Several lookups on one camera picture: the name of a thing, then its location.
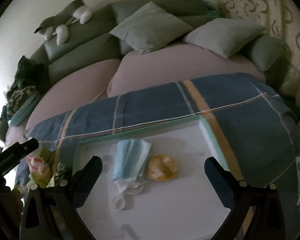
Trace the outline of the blue face mask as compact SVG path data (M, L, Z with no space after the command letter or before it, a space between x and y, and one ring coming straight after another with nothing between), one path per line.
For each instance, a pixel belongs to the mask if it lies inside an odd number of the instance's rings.
M126 139L117 143L112 181L117 193L111 200L114 210L125 208L127 195L143 191L144 174L152 144L142 139Z

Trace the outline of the yellow orange round soft item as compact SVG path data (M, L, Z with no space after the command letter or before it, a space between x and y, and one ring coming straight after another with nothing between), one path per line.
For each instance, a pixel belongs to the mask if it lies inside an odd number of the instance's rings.
M158 154L151 157L148 162L147 176L153 181L169 181L175 178L177 173L177 162L169 155Z

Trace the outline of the light green fabric item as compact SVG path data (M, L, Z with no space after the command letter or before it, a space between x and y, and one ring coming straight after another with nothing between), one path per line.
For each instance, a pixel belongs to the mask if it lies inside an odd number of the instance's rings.
M66 165L55 163L55 153L39 146L38 149L25 157L30 171L30 181L27 189L37 184L40 188L58 186L64 179Z

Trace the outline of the leopard print fabric band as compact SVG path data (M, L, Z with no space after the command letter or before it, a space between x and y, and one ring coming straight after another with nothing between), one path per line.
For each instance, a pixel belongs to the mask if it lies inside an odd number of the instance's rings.
M55 185L59 185L60 182L64 179L65 172L66 172L65 163L59 163L57 165L56 173L54 174Z

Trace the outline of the pink white zigzag cloth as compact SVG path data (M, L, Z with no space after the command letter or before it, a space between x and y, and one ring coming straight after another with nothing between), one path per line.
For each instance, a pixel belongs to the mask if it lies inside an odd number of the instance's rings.
M51 169L48 163L39 155L29 154L25 157L34 180L50 180Z

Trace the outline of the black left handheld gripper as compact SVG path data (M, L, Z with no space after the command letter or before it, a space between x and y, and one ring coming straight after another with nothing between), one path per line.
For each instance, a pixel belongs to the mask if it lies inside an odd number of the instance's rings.
M4 176L20 164L21 159L39 147L37 139L30 139L22 144L16 142L0 154L0 188L5 186Z

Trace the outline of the blue plaid tablecloth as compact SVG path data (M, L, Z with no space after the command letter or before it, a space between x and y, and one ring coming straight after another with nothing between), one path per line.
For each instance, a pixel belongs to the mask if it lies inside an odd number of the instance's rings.
M80 142L193 115L208 121L236 178L278 187L286 237L297 239L300 131L279 94L252 75L206 76L95 101L40 122L28 136L59 150L70 170Z

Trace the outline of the shallow green white tray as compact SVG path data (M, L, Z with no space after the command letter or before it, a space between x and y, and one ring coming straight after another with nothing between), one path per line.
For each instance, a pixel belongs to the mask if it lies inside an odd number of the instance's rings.
M112 181L113 163L117 142L128 138L150 142L151 155L171 156L178 170L170 181L145 179L140 194L119 200ZM218 160L225 170L228 165L202 116L80 143L74 170L82 169L93 156L102 159L103 170L77 211L96 239L211 239L230 212L204 171L209 157Z

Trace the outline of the pile of dark clothes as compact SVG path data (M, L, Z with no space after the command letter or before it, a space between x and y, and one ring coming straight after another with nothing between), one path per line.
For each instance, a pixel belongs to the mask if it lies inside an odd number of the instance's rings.
M6 93L0 117L0 140L6 141L10 126L18 126L33 111L40 96L50 88L49 71L42 63L22 56L14 82Z

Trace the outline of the pink sofa seat cover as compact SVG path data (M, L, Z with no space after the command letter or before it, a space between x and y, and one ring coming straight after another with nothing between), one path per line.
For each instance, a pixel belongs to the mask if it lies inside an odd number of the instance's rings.
M5 146L25 142L38 123L95 100L170 82L230 73L248 73L261 81L266 80L264 73L242 55L225 59L184 43L147 54L132 51L122 60L112 58L93 63L58 78L34 112L18 126L8 129Z

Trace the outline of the grey green sofa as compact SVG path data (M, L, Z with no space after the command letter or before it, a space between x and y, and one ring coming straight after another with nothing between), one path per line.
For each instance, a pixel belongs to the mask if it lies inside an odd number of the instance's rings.
M122 60L134 50L111 35L110 31L150 1L193 27L210 21L208 13L211 7L205 0L124 0L93 12L85 25L71 24L70 37L65 44L58 46L56 39L51 38L34 52L31 59L48 68L51 84L93 63L112 58ZM165 47L177 43L184 43L183 38L179 37ZM263 72L265 81L273 82L282 78L290 51L288 44L282 40L262 34L236 54L244 56Z

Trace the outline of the light grey right cushion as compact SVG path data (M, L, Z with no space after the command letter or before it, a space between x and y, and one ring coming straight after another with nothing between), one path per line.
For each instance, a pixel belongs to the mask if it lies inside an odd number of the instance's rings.
M187 34L183 42L228 59L261 35L265 29L250 20L216 18Z

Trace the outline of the light grey cushion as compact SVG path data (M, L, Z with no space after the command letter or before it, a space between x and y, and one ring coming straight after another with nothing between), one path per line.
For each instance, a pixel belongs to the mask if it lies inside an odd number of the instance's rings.
M140 54L167 46L175 39L193 31L193 27L149 2L110 31Z
M216 18L187 34L183 42L228 59L261 35L265 29L250 20Z

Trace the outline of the grey husky plush toy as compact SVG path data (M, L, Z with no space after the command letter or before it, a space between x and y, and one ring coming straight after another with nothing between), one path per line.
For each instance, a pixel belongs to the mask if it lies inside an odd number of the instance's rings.
M92 12L84 0L73 0L58 14L44 19L34 31L41 35L46 41L56 35L56 44L64 44L70 34L68 26L75 21L80 24L87 23L92 17Z

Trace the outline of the light grey middle cushion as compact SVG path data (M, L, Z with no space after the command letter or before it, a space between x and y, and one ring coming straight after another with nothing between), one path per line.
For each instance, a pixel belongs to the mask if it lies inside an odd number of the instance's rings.
M149 2L110 31L140 54L167 46L175 39L193 31L193 27Z

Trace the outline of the patterned beige curtain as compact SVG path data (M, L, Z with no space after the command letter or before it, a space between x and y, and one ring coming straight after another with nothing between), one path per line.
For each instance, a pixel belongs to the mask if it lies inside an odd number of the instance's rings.
M292 0L218 0L225 17L247 18L265 26L266 34L290 48L290 67L282 90L300 103L300 10Z

